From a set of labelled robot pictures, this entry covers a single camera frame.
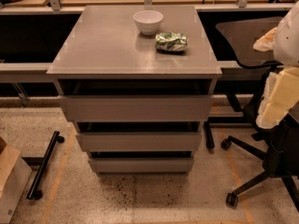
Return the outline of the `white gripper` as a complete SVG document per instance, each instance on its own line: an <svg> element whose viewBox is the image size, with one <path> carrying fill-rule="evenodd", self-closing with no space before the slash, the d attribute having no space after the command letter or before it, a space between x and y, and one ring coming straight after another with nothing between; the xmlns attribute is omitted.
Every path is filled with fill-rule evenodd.
<svg viewBox="0 0 299 224"><path fill-rule="evenodd" d="M277 27L268 31L253 44L253 48L266 52L274 48ZM263 99L258 109L256 124L263 129L277 126L299 102L299 68L287 67L278 74L271 72L266 79Z"/></svg>

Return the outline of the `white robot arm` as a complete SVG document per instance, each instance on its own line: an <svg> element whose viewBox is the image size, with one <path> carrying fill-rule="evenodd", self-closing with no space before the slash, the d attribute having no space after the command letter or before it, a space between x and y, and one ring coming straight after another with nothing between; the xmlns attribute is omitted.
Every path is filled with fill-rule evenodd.
<svg viewBox="0 0 299 224"><path fill-rule="evenodd" d="M278 74L271 72L266 79L256 118L260 128L272 129L299 102L299 2L253 48L272 50L275 60L284 65Z"/></svg>

